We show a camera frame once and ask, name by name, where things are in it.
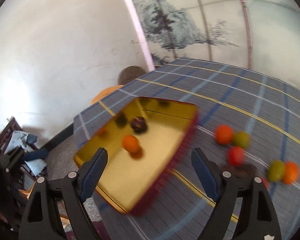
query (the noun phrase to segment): green ball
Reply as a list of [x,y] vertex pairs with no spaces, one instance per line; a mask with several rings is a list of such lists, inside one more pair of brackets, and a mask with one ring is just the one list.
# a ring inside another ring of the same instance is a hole
[[246,149],[249,146],[250,135],[244,131],[237,132],[232,138],[232,144]]
[[275,182],[280,180],[286,172],[286,165],[280,160],[274,160],[268,170],[268,180]]

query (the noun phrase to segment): tin tray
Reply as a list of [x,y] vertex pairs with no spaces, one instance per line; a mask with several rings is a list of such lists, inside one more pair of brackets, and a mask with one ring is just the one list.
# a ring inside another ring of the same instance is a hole
[[[130,122],[143,116],[148,130],[135,134]],[[96,187],[120,213],[141,215],[155,199],[177,161],[186,151],[197,123],[197,106],[157,98],[135,98],[110,119],[74,156],[80,167],[99,147],[108,151],[108,164]],[[122,148],[125,135],[136,136],[143,148],[131,158]]]

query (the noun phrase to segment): baseboard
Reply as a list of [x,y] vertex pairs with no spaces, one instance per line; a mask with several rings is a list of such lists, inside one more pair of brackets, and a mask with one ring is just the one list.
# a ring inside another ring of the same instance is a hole
[[50,152],[64,140],[68,139],[71,135],[73,135],[73,123],[64,128],[60,133],[58,133],[41,148],[45,148],[48,152]]

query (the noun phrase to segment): blue gripper pad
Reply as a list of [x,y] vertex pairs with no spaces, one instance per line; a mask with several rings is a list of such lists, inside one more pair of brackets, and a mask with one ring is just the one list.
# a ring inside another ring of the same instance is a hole
[[107,162],[108,152],[99,148],[91,160],[82,164],[78,170],[78,195],[82,203],[92,197]]
[[206,159],[204,161],[198,153],[198,151],[200,151],[201,155],[203,155],[201,149],[199,148],[192,150],[192,166],[194,167],[194,170],[197,173],[197,176],[201,182],[205,193],[209,198],[212,198],[214,202],[216,202],[220,198],[220,195],[218,193],[218,184],[207,166],[209,165],[207,157],[204,155],[204,158]]

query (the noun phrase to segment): orange fruit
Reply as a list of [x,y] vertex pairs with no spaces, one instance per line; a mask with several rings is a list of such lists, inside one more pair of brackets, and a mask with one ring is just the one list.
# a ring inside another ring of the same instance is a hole
[[219,125],[216,129],[216,142],[221,145],[226,145],[231,142],[233,137],[233,130],[230,126]]
[[132,155],[136,155],[142,150],[138,138],[130,134],[123,138],[122,147]]
[[282,177],[282,181],[291,184],[299,179],[299,167],[294,162],[286,162],[286,172]]

